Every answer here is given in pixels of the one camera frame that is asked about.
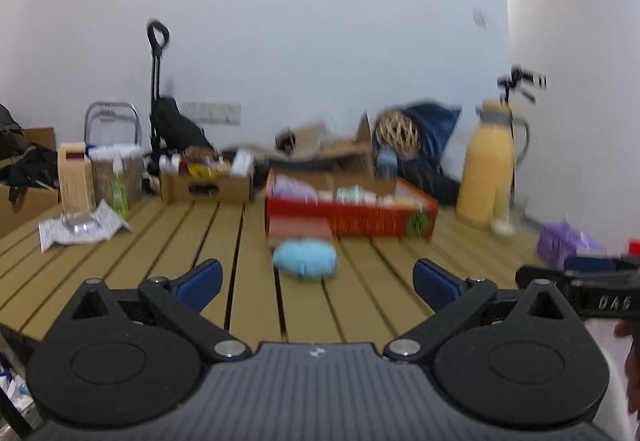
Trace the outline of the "person's hand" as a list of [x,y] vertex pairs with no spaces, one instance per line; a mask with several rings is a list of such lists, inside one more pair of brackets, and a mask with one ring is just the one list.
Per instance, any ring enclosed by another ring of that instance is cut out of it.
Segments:
[[631,338],[631,347],[625,362],[627,377],[628,412],[639,414],[640,409],[640,372],[639,372],[639,322],[620,321],[615,326],[617,338]]

